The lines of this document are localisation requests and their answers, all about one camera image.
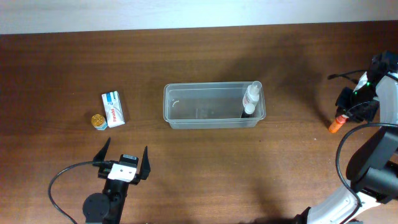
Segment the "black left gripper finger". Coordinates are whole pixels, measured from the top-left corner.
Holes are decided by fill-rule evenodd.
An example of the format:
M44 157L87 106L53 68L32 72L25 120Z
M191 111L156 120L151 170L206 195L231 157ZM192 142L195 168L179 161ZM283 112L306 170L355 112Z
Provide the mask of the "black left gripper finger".
M149 156L148 156L148 147L146 146L144 149L144 153L142 156L142 161L141 161L141 168L139 171L140 179L141 180L146 180L150 174L150 162L149 162Z
M108 151L108 147L110 145L110 142L111 142L111 138L108 138L107 141L105 142L104 146L94 156L93 162L103 162L104 161L104 159L106 157L106 153Z

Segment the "orange tablet tube white cap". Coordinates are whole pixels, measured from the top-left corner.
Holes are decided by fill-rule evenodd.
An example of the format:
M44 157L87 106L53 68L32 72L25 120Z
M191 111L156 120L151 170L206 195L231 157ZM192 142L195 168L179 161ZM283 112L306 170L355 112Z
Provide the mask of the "orange tablet tube white cap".
M347 121L348 116L347 115L339 115L335 118L335 120L330 124L328 130L330 133L336 133L341 127L342 125L345 124L345 122Z

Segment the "white Panadol box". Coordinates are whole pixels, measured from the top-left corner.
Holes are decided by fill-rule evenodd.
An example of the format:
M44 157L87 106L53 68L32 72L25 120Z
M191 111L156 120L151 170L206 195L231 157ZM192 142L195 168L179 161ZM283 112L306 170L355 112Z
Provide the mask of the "white Panadol box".
M110 128L125 124L121 100L118 91L111 91L101 95L106 114L106 122Z

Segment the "dark brown syrup bottle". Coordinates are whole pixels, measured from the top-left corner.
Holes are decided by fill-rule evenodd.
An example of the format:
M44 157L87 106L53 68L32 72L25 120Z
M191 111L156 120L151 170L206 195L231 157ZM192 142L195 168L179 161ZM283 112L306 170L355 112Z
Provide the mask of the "dark brown syrup bottle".
M252 103L248 103L244 106L241 118L251 118L255 112L256 107Z

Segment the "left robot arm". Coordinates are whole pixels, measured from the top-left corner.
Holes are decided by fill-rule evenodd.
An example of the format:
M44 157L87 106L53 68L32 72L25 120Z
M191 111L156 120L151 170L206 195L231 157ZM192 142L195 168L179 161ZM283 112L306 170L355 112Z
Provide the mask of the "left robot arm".
M130 185L137 185L150 174L148 148L142 158L122 154L118 161L106 161L111 140L93 158L98 167L98 177L105 180L100 193L91 194L83 203L86 223L119 223L121 221L127 191Z

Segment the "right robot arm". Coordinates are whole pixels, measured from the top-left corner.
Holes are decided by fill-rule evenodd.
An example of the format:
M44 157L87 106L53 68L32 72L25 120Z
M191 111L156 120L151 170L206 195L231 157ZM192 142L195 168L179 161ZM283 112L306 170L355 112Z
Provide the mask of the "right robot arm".
M335 167L341 187L324 202L308 207L293 223L356 223L367 209L397 200L397 54L384 51L372 57L356 87L344 88L336 100L335 120L329 127L337 132L347 121L359 125L348 131L336 150ZM346 140L364 128L377 127L351 157L341 173L340 156Z

